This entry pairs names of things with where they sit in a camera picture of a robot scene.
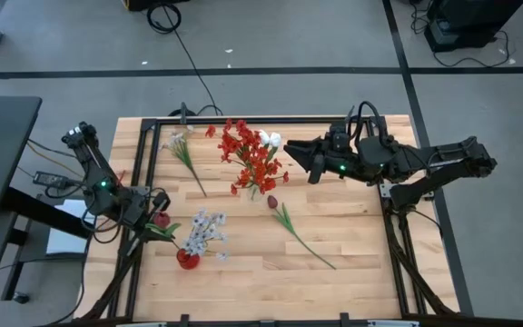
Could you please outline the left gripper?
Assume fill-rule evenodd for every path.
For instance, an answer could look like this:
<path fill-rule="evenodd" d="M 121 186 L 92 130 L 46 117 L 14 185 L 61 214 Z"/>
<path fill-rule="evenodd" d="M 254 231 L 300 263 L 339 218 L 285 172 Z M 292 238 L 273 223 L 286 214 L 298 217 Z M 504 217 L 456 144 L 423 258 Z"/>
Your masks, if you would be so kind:
<path fill-rule="evenodd" d="M 167 192 L 161 191 L 151 199 L 151 191 L 147 189 L 146 194 L 138 192 L 137 188 L 131 187 L 133 197 L 131 204 L 126 208 L 123 216 L 123 226 L 133 233 L 133 237 L 123 246 L 123 256 L 129 257 L 141 243 L 148 242 L 172 242 L 171 236 L 149 232 L 145 225 L 151 221 L 149 227 L 153 230 L 164 230 L 164 212 L 170 205 L 171 199 Z"/>

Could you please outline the small white flower spray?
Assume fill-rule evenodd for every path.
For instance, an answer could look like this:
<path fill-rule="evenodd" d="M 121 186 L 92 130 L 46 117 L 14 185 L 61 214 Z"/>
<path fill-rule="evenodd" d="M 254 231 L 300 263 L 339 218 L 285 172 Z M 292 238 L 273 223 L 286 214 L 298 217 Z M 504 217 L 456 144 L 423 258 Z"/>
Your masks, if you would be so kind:
<path fill-rule="evenodd" d="M 187 167 L 187 169 L 191 172 L 194 180 L 198 183 L 202 191 L 202 194 L 204 196 L 207 196 L 202 186 L 201 180 L 194 170 L 192 158 L 189 152 L 186 133 L 172 133 L 170 138 L 163 143 L 162 148 L 168 149 L 174 157 L 179 159 Z"/>

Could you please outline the pale lavender flower bunch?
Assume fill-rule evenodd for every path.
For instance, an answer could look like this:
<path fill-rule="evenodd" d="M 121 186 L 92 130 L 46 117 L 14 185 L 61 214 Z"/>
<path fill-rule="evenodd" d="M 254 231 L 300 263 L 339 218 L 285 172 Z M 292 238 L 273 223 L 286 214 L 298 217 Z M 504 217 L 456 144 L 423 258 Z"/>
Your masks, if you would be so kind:
<path fill-rule="evenodd" d="M 210 253 L 209 242 L 228 242 L 226 233 L 219 230 L 226 224 L 226 213 L 208 213 L 205 209 L 200 209 L 192 217 L 191 232 L 183 241 L 181 249 L 190 257 L 202 257 Z"/>

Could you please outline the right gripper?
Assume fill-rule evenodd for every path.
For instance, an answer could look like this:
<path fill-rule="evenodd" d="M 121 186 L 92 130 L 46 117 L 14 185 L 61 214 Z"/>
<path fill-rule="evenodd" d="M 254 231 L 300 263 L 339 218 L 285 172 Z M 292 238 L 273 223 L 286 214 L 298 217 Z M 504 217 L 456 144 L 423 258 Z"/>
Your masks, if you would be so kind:
<path fill-rule="evenodd" d="M 314 140 L 290 140 L 284 146 L 285 152 L 303 169 L 310 169 L 309 183 L 318 183 L 326 171 L 343 177 L 350 165 L 352 150 L 334 151 L 331 138 Z"/>

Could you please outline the dark red tulip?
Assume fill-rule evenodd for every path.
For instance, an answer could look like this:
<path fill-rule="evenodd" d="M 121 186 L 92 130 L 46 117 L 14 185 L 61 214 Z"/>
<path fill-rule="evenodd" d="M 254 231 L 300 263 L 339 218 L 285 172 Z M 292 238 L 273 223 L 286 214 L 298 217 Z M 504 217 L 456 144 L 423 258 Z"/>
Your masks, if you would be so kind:
<path fill-rule="evenodd" d="M 179 246 L 175 242 L 174 233 L 181 227 L 180 223 L 173 223 L 172 218 L 166 212 L 156 213 L 152 220 L 145 225 L 152 236 L 158 240 L 172 243 L 177 249 Z"/>
<path fill-rule="evenodd" d="M 279 203 L 279 201 L 273 196 L 269 195 L 267 198 L 267 204 L 269 208 L 273 211 L 274 218 L 313 256 L 317 259 L 328 265 L 331 269 L 335 270 L 335 267 L 322 258 L 319 254 L 314 252 L 296 233 L 293 224 L 291 222 L 291 217 L 287 212 L 287 208 L 284 203 Z"/>

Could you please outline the red flower bunch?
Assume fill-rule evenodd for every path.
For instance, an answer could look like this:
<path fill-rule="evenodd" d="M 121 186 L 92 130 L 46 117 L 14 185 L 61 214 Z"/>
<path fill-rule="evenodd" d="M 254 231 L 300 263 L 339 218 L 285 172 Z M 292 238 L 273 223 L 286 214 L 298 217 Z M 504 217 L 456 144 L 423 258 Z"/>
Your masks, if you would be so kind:
<path fill-rule="evenodd" d="M 220 139 L 217 148 L 222 151 L 223 163 L 239 164 L 253 159 L 262 159 L 266 162 L 269 158 L 269 148 L 261 143 L 259 132 L 251 130 L 244 120 L 238 120 L 234 124 L 231 118 L 227 119 L 221 134 L 218 134 L 216 127 L 210 124 L 205 136 Z"/>
<path fill-rule="evenodd" d="M 253 159 L 250 162 L 239 162 L 242 167 L 237 180 L 231 184 L 231 194 L 236 195 L 241 189 L 256 188 L 260 194 L 265 194 L 277 186 L 277 182 L 287 183 L 289 173 L 280 173 L 282 164 L 278 159 L 265 162 L 262 159 Z"/>

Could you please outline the black equipment box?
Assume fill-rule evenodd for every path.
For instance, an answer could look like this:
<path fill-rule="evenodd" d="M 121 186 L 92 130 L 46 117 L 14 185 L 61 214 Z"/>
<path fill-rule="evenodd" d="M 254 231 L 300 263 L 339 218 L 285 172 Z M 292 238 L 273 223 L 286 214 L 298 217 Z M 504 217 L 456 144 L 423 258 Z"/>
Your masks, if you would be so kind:
<path fill-rule="evenodd" d="M 433 0 L 424 36 L 432 52 L 482 48 L 523 5 L 523 0 Z"/>

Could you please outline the black power adapter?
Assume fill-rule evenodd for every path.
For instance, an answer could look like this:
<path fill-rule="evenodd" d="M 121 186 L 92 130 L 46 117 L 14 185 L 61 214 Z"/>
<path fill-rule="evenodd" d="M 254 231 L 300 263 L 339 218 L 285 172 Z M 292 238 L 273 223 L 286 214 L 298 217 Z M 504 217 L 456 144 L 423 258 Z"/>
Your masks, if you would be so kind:
<path fill-rule="evenodd" d="M 59 174 L 38 171 L 33 177 L 33 183 L 63 190 L 68 186 L 68 178 Z"/>

